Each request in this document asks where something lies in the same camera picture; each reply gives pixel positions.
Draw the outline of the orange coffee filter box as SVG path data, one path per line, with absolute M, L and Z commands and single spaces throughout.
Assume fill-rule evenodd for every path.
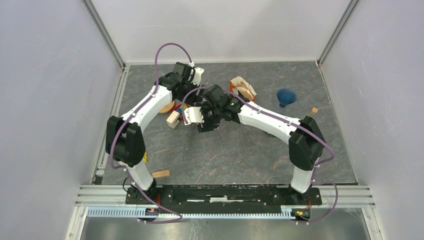
M 241 76 L 237 76 L 230 81 L 229 90 L 236 95 L 247 98 L 249 101 L 254 102 L 256 100 L 257 93 L 253 86 Z

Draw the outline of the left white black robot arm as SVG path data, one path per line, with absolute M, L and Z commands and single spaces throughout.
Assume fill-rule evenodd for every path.
M 145 204 L 153 203 L 157 190 L 155 179 L 144 161 L 144 131 L 153 118 L 174 100 L 191 104 L 198 100 L 195 90 L 200 86 L 204 69 L 194 63 L 176 62 L 171 72 L 160 76 L 150 92 L 122 116 L 111 116 L 106 125 L 105 152 L 113 169 L 123 168 L 138 189 Z

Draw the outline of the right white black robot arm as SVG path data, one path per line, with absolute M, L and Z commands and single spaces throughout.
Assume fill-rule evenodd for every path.
M 314 169 L 326 141 L 316 121 L 287 117 L 265 109 L 245 97 L 224 91 L 218 85 L 208 87 L 198 103 L 202 115 L 200 131 L 215 130 L 221 120 L 258 128 L 288 145 L 289 160 L 294 166 L 290 182 L 289 199 L 302 204 L 309 198 Z

